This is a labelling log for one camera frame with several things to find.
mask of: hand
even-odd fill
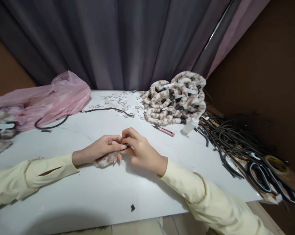
[[[122,131],[122,144],[129,144],[132,148],[127,148],[122,153],[127,153],[131,157],[131,163],[142,168],[153,171],[163,176],[167,169],[168,158],[161,156],[147,141],[132,127]]]
[[[104,135],[86,148],[73,152],[72,163],[75,166],[93,163],[96,159],[109,152],[121,151],[127,148],[126,145],[119,144],[120,141],[121,137],[119,135]]]

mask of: bundle of black cords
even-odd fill
[[[101,110],[111,110],[111,109],[113,109],[113,110],[117,110],[117,111],[120,112],[120,113],[125,113],[126,115],[128,115],[128,116],[131,117],[131,118],[134,117],[134,115],[132,115],[132,114],[128,114],[128,113],[126,113],[125,111],[123,111],[123,110],[121,110],[121,109],[117,109],[117,108],[90,109],[90,110],[84,111],[83,113],[88,113],[88,112],[92,112],[92,111],[101,111]],[[69,117],[70,115],[71,115],[71,114],[67,115],[67,116],[65,117],[65,119],[64,119],[61,123],[58,123],[57,125],[54,125],[54,126],[51,126],[51,127],[39,127],[39,126],[38,126],[38,123],[39,123],[43,118],[38,119],[38,120],[35,122],[34,126],[35,126],[36,129],[39,129],[39,130],[49,130],[49,129],[55,128],[55,127],[60,126],[61,124],[63,124],[63,123],[68,119],[68,117]]]
[[[214,151],[219,153],[222,165],[233,177],[244,179],[246,176],[257,191],[276,194],[270,187],[271,183],[278,188],[277,191],[286,201],[295,203],[295,191],[288,184],[277,180],[275,172],[260,158],[272,154],[266,150],[254,133],[242,130],[236,125],[236,121],[244,117],[238,116],[227,120],[208,111],[203,116],[209,119],[201,118],[198,127],[194,130],[206,139],[206,147],[209,146],[209,142],[212,143]],[[237,166],[241,174],[228,164],[227,157],[233,165]],[[247,168],[243,167],[238,160],[245,161]]]

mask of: pink utility knife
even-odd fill
[[[171,131],[169,131],[169,130],[163,128],[163,127],[160,127],[160,126],[157,125],[157,124],[152,125],[152,127],[156,128],[157,130],[159,130],[159,131],[161,131],[161,132],[163,132],[163,133],[165,133],[165,134],[167,134],[167,135],[170,135],[171,137],[174,137],[174,133],[173,133],[173,132],[171,132]]]

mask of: white plastic bottle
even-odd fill
[[[181,130],[181,134],[182,135],[189,134],[194,129],[194,127],[196,127],[199,124],[200,117],[201,117],[201,114],[197,117],[192,118],[190,121],[188,121],[186,125],[184,126],[184,128]]]

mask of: left hand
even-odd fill
[[[72,163],[75,166],[85,163],[93,163],[96,159],[104,156],[109,152],[121,151],[126,149],[126,145],[120,143],[121,137],[119,135],[104,135],[93,144],[86,148],[75,151],[72,154]]]

